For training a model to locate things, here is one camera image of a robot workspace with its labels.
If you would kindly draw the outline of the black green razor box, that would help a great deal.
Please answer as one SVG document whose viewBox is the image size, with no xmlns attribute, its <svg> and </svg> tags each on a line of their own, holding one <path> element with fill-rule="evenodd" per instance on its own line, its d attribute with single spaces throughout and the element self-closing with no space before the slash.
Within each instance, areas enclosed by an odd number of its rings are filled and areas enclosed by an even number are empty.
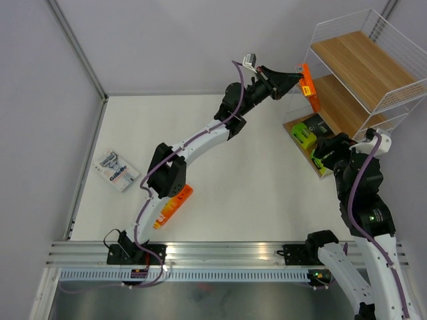
<svg viewBox="0 0 427 320">
<path fill-rule="evenodd" d="M 314 169 L 316 170 L 320 178 L 328 176 L 331 173 L 331 171 L 326 167 L 324 167 L 321 159 L 314 156 L 314 151 L 315 150 L 312 150 L 312 152 L 310 153 L 310 160 L 314 165 Z"/>
<path fill-rule="evenodd" d="M 330 137 L 332 134 L 333 131 L 318 113 L 295 124 L 291 130 L 291 136 L 305 150 L 314 146 L 318 138 Z"/>
</svg>

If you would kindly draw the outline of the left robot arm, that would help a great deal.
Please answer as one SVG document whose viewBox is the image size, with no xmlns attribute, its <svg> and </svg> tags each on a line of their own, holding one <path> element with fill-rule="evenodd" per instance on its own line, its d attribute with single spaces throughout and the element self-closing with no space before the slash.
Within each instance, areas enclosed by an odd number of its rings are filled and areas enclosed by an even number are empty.
<svg viewBox="0 0 427 320">
<path fill-rule="evenodd" d="M 147 192 L 146 202 L 135 223 L 120 231 L 117 242 L 109 245 L 107 264 L 163 264 L 159 250 L 150 249 L 147 243 L 162 209 L 185 187 L 187 168 L 210 149 L 236 136 L 246 124 L 244 115 L 255 106 L 268 97 L 281 99 L 304 77 L 302 73 L 281 73 L 265 66 L 253 72 L 249 85 L 240 80 L 227 86 L 218 112 L 193 137 L 174 145 L 160 143 L 156 147 L 147 175 L 140 183 Z"/>
</svg>

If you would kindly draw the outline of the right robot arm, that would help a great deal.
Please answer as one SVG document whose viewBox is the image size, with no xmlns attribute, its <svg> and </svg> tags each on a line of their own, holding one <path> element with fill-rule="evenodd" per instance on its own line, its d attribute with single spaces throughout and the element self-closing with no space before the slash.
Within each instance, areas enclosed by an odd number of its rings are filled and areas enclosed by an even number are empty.
<svg viewBox="0 0 427 320">
<path fill-rule="evenodd" d="M 332 171 L 341 218 L 358 247 L 367 278 L 348 259 L 331 230 L 310 233 L 304 254 L 322 263 L 350 302 L 355 319 L 421 319 L 410 299 L 398 258 L 391 211 L 379 196 L 383 174 L 379 156 L 389 152 L 387 132 L 369 128 L 362 142 L 345 133 L 321 137 L 314 150 Z"/>
</svg>

